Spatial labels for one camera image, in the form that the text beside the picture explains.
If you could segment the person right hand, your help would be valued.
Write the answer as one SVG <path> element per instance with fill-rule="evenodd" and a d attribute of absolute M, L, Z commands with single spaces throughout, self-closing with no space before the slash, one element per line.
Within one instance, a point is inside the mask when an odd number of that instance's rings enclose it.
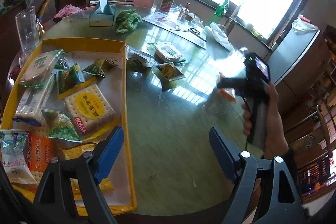
<path fill-rule="evenodd" d="M 278 111 L 278 93 L 272 83 L 269 84 L 268 94 L 269 105 L 263 154 L 265 159 L 271 160 L 275 156 L 284 156 L 289 151 L 289 146 L 284 136 L 282 119 Z"/>

